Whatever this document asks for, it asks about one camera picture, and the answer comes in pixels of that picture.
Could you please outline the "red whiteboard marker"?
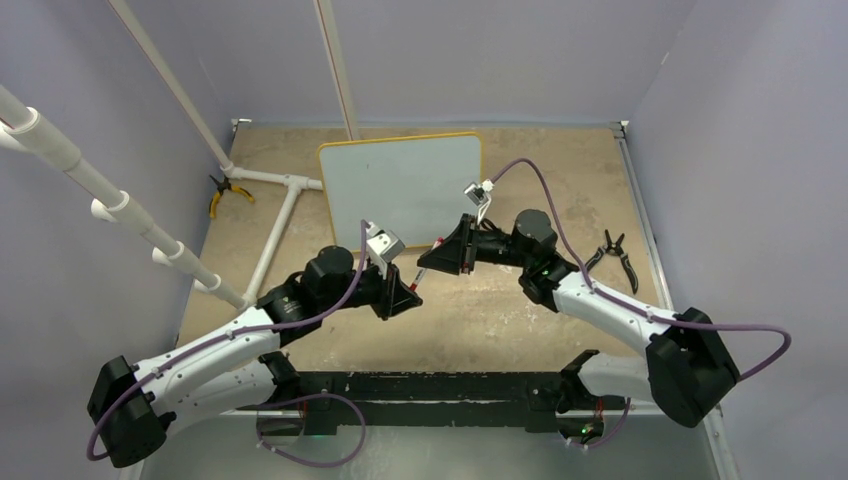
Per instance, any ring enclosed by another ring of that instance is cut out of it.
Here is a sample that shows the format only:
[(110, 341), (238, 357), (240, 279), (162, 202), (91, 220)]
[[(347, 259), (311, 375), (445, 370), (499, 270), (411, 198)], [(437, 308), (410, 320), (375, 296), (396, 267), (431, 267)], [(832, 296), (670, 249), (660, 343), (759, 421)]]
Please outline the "red whiteboard marker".
[[(433, 249), (435, 249), (435, 248), (437, 248), (438, 246), (440, 246), (440, 245), (442, 244), (442, 242), (443, 242), (443, 238), (442, 238), (442, 237), (438, 237), (438, 238), (437, 238), (437, 240), (436, 240), (436, 241), (432, 244), (432, 246), (430, 247), (429, 251), (432, 251)], [(426, 267), (419, 267), (419, 268), (418, 268), (417, 273), (416, 273), (416, 276), (415, 276), (415, 278), (414, 278), (413, 282), (409, 285), (409, 288), (410, 288), (410, 290), (411, 290), (411, 291), (416, 291), (416, 290), (418, 289), (418, 287), (420, 286), (421, 282), (422, 282), (422, 281), (423, 281), (423, 279), (425, 278), (425, 276), (426, 276), (427, 272), (428, 272), (428, 269), (427, 269)]]

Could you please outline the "yellow framed whiteboard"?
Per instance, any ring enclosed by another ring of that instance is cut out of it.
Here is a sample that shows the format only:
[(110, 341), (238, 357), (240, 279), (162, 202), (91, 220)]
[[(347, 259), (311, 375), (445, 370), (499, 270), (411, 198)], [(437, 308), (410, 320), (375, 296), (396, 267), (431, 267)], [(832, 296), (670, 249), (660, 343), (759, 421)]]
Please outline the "yellow framed whiteboard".
[(325, 143), (317, 161), (336, 245), (359, 248), (360, 222), (391, 230), (408, 248), (432, 245), (478, 207), (465, 190), (483, 180), (476, 132)]

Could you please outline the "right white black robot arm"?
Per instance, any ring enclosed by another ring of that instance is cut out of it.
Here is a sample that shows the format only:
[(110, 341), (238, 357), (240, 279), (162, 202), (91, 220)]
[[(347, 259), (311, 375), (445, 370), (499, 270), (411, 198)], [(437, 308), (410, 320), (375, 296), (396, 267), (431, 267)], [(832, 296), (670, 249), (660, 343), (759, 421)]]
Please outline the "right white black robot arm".
[(695, 308), (655, 309), (585, 279), (557, 252), (557, 240), (540, 210), (520, 212), (510, 232), (481, 228), (465, 214), (417, 264), (452, 275), (470, 274), (479, 262), (519, 267), (518, 283), (531, 302), (583, 320), (635, 351), (633, 357), (581, 353), (561, 371), (558, 411), (615, 396), (651, 402), (677, 424), (697, 426), (740, 380), (710, 318)]

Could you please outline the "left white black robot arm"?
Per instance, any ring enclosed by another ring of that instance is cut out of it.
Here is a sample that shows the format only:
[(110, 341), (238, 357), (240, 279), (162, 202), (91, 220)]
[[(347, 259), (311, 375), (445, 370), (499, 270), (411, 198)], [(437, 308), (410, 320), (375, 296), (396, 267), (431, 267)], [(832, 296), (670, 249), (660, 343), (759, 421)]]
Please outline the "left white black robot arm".
[(368, 307), (388, 320), (422, 304), (392, 262), (325, 247), (211, 333), (136, 363), (124, 356), (104, 363), (87, 403), (93, 431), (85, 455), (124, 468), (209, 416), (266, 403), (287, 408), (298, 382), (283, 371), (282, 348), (342, 309)]

